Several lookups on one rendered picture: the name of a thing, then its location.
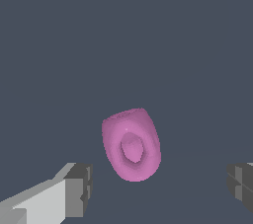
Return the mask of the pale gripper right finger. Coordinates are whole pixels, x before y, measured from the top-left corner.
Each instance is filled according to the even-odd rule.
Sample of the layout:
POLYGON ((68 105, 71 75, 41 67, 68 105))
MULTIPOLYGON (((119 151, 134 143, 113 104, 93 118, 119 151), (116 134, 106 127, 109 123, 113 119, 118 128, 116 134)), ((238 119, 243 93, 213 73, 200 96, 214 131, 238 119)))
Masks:
POLYGON ((228 164, 226 172, 229 192, 253 213, 253 163, 228 164))

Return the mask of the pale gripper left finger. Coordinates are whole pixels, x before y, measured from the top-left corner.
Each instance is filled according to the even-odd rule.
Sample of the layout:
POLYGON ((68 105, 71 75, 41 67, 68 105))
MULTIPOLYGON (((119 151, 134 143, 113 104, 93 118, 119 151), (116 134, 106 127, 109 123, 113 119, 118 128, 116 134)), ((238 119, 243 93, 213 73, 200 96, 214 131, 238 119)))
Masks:
POLYGON ((93 190, 93 165, 67 163, 51 180, 0 202, 0 224, 61 224, 83 217, 93 190))

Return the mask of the pink rounded cup object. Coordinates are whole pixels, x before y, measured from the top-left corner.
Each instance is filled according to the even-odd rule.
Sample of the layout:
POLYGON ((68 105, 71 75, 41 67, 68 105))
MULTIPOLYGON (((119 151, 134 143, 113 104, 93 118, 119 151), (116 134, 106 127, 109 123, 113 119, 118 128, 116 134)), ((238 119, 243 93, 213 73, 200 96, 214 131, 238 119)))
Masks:
POLYGON ((160 142, 145 109, 131 109, 104 119, 102 136, 107 157, 123 180, 142 182, 159 168, 160 142))

